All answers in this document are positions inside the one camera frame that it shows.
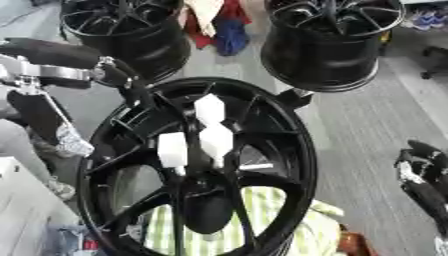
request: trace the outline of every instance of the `checkered fabric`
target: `checkered fabric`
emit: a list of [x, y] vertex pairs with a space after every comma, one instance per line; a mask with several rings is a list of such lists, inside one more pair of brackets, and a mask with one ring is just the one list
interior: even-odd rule
[[[285, 202], [283, 191], [270, 187], [249, 187], [242, 190], [244, 203], [256, 235], [275, 219]], [[295, 232], [288, 256], [333, 256], [339, 242], [339, 223], [328, 215], [343, 215], [334, 206], [314, 200]], [[244, 244], [244, 234], [236, 214], [219, 233], [204, 236], [188, 228], [184, 230], [188, 256], [215, 256]], [[145, 246], [167, 255], [174, 255], [174, 234], [170, 206], [156, 208], [148, 226]]]

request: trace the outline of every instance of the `white foam block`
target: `white foam block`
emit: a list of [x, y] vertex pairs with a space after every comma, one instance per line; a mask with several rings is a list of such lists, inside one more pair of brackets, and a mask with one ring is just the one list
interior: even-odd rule
[[199, 133], [202, 150], [215, 160], [217, 167], [223, 166], [223, 158], [233, 148], [233, 133], [218, 123]]
[[160, 134], [157, 154], [165, 168], [186, 166], [188, 147], [185, 134], [183, 132]]
[[225, 119], [225, 104], [213, 94], [194, 102], [196, 118], [205, 126], [218, 124]]

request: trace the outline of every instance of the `black wheel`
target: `black wheel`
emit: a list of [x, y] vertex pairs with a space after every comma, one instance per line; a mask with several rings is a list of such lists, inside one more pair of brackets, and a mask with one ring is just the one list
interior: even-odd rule
[[265, 0], [265, 6], [272, 28], [262, 64], [280, 81], [315, 92], [369, 83], [378, 71], [382, 35], [405, 13], [398, 0]]
[[420, 76], [425, 80], [431, 79], [431, 77], [432, 77], [431, 73], [429, 73], [429, 72], [422, 72], [420, 74]]
[[[105, 251], [120, 256], [165, 255], [144, 247], [126, 230], [140, 215], [169, 205], [174, 226], [171, 255], [185, 255], [183, 230], [186, 227], [210, 234], [221, 230], [233, 213], [240, 220], [244, 244], [219, 255], [283, 255], [311, 204], [317, 182], [316, 153], [297, 115], [274, 95], [232, 79], [182, 79], [158, 85], [148, 93], [155, 105], [119, 107], [94, 133], [93, 156], [80, 163], [81, 216]], [[210, 159], [197, 148], [201, 127], [194, 119], [193, 102], [208, 93], [225, 102], [223, 124], [235, 134], [235, 147], [226, 156], [224, 168], [219, 170], [212, 168]], [[162, 168], [155, 150], [159, 134], [178, 131], [186, 133], [189, 145], [190, 160], [185, 176]], [[274, 168], [239, 170], [247, 147], [256, 149]], [[126, 208], [116, 210], [111, 198], [117, 194], [114, 184], [123, 180], [118, 173], [135, 166], [149, 166], [160, 177], [162, 185]], [[251, 186], [280, 189], [286, 195], [275, 220], [257, 235], [241, 196], [241, 189]], [[188, 209], [194, 209], [200, 220], [193, 220]]]
[[174, 74], [190, 45], [177, 21], [182, 0], [70, 0], [62, 27], [84, 45], [121, 59], [151, 82]]
[[429, 56], [431, 56], [431, 50], [428, 49], [428, 48], [424, 49], [423, 52], [422, 52], [422, 55], [423, 55], [424, 57], [429, 57]]

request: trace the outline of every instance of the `blue cloth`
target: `blue cloth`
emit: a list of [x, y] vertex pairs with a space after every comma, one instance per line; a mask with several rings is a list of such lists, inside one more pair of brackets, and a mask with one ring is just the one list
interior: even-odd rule
[[240, 20], [219, 19], [215, 26], [215, 46], [220, 55], [236, 55], [249, 43], [244, 23]]

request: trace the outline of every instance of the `shoe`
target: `shoe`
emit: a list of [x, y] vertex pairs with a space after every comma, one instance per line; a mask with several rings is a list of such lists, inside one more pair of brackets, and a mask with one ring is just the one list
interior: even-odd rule
[[431, 27], [433, 28], [442, 28], [445, 26], [445, 21], [447, 19], [447, 15], [445, 14], [435, 14], [434, 19], [431, 22]]
[[55, 176], [48, 181], [47, 187], [64, 202], [72, 199], [76, 193], [73, 186], [59, 182]]
[[422, 31], [427, 31], [431, 28], [431, 24], [434, 21], [435, 12], [425, 12], [414, 20], [414, 28]]
[[405, 28], [413, 28], [414, 27], [414, 21], [416, 21], [420, 16], [422, 16], [422, 11], [417, 11], [411, 16], [406, 17], [403, 22], [400, 23], [400, 26]]

